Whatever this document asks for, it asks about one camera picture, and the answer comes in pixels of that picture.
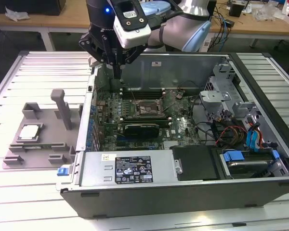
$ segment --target blue latch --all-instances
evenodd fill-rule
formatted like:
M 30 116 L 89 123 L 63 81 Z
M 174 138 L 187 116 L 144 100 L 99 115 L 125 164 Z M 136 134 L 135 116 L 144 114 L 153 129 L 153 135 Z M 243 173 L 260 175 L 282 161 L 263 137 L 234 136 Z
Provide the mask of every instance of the blue latch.
M 228 151 L 223 154 L 223 157 L 226 162 L 228 161 L 236 161 L 236 160 L 244 160 L 244 156 L 241 151 Z
M 279 154 L 278 154 L 278 152 L 276 150 L 273 150 L 272 154 L 273 154 L 275 159 L 279 159 Z
M 60 167 L 57 171 L 57 176 L 68 176 L 69 175 L 69 168 L 68 167 Z

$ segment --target connector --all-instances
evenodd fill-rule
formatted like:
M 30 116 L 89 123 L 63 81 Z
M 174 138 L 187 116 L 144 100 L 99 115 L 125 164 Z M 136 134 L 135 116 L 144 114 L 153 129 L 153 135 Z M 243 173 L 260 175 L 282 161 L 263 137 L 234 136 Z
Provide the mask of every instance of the connector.
M 233 22 L 233 21 L 231 21 L 231 20 L 229 20 L 229 19 L 226 19 L 226 20 L 225 20 L 225 23 L 226 23 L 226 26 L 227 26 L 228 28 L 232 28 L 232 27 L 235 25 L 235 22 Z

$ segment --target white sticker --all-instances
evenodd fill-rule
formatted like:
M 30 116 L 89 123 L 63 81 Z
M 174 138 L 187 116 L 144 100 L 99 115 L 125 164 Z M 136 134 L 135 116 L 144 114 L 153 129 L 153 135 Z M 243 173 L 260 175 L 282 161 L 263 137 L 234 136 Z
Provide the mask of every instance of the white sticker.
M 134 18 L 137 16 L 135 11 L 127 11 L 127 12 L 123 12 L 124 17 L 126 18 Z
M 162 62 L 152 62 L 152 66 L 162 66 Z
M 102 154 L 102 161 L 114 161 L 117 154 Z

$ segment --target computer case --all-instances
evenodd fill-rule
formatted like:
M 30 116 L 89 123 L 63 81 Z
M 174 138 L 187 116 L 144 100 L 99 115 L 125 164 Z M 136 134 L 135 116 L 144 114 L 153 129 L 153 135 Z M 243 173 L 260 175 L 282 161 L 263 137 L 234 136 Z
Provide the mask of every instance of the computer case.
M 66 0 L 0 0 L 0 13 L 5 13 L 5 6 L 12 11 L 59 15 Z

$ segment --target white paper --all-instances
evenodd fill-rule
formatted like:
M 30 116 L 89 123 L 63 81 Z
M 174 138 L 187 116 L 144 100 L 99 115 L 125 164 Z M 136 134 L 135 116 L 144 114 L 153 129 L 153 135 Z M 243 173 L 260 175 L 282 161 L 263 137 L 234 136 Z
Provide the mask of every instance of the white paper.
M 24 19 L 29 19 L 29 15 L 27 12 L 15 12 L 11 11 L 8 8 L 5 7 L 6 13 L 5 16 L 8 18 L 12 19 L 13 21 L 17 22 L 18 20 L 24 20 Z

